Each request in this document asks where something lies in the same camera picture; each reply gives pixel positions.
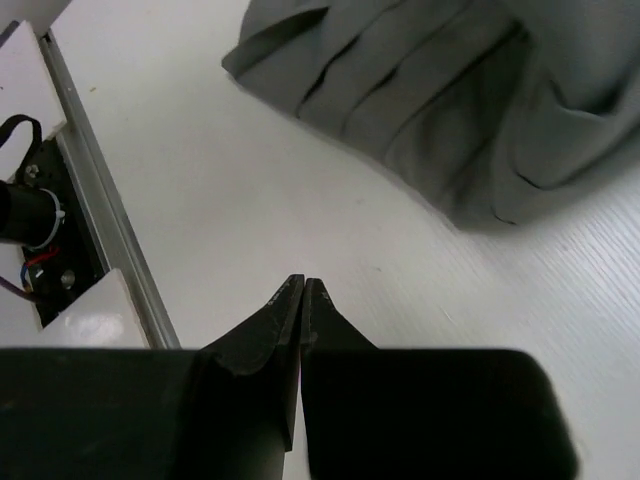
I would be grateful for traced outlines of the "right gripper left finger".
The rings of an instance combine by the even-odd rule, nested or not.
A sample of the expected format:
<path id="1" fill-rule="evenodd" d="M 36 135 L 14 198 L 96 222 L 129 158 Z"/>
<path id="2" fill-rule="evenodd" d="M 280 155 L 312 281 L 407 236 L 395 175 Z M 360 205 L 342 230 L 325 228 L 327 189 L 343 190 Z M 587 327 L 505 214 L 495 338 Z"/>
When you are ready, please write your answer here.
<path id="1" fill-rule="evenodd" d="M 293 446 L 304 284 L 289 276 L 199 350 L 3 350 L 2 477 L 280 478 Z"/>

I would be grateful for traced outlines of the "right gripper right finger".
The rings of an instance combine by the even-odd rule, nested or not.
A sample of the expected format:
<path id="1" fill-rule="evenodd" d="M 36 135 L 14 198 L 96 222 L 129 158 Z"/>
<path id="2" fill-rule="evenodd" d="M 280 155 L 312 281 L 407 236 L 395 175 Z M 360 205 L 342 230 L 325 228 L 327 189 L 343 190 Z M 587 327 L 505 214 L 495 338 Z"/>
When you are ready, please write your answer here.
<path id="1" fill-rule="evenodd" d="M 574 479 L 546 372 L 509 349 L 381 348 L 306 283 L 301 394 L 315 479 Z"/>

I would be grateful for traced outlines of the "grey pleated skirt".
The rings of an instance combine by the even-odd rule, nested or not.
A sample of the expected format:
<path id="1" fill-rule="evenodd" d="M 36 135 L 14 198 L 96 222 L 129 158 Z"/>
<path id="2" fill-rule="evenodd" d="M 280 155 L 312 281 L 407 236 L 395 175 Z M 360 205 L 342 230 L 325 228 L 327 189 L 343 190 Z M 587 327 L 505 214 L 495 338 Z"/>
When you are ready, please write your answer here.
<path id="1" fill-rule="evenodd" d="M 465 229 L 530 222 L 639 159 L 635 1 L 253 1 L 222 65 Z"/>

